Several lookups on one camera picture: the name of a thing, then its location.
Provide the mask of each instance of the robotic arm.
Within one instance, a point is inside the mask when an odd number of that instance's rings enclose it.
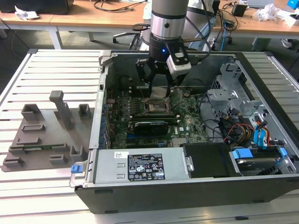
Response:
[[[185,17],[189,0],[153,0],[151,34],[149,39],[149,57],[137,60],[136,69],[139,78],[149,84],[156,74],[166,75],[168,89],[180,85],[191,69],[189,57],[182,42]],[[148,65],[150,73],[144,72]]]

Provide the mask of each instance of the computer case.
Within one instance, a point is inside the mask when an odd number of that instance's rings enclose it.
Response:
[[[0,10],[12,13],[15,12],[14,6],[17,6],[24,11],[66,15],[73,2],[74,0],[0,0]]]

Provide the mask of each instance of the power supply label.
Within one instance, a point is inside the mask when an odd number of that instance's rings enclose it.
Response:
[[[165,180],[162,154],[128,155],[129,181]]]

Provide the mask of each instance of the white paper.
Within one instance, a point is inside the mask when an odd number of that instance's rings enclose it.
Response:
[[[17,6],[15,6],[15,13],[16,16],[18,16],[21,20],[27,20],[27,19],[35,19],[35,18],[39,18],[39,16],[36,14],[36,12],[34,11],[30,11],[30,12],[26,12],[23,11],[19,8],[17,8]]]
[[[129,155],[129,152],[114,152],[115,159],[126,159]]]
[[[280,18],[282,20],[284,20],[286,17],[288,17],[289,15],[291,15],[293,13],[290,13],[288,11],[284,11],[284,10],[280,10],[275,17]]]

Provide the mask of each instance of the blue latch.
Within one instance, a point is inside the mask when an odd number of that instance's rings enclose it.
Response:
[[[249,148],[237,148],[233,151],[235,159],[253,158]]]
[[[81,173],[83,173],[83,166],[82,165],[72,165],[71,173],[72,174],[81,174]]]
[[[286,151],[285,148],[280,148],[279,152],[280,152],[280,154],[281,154],[282,157],[284,157],[285,155],[288,155],[288,153],[287,153],[287,151]]]

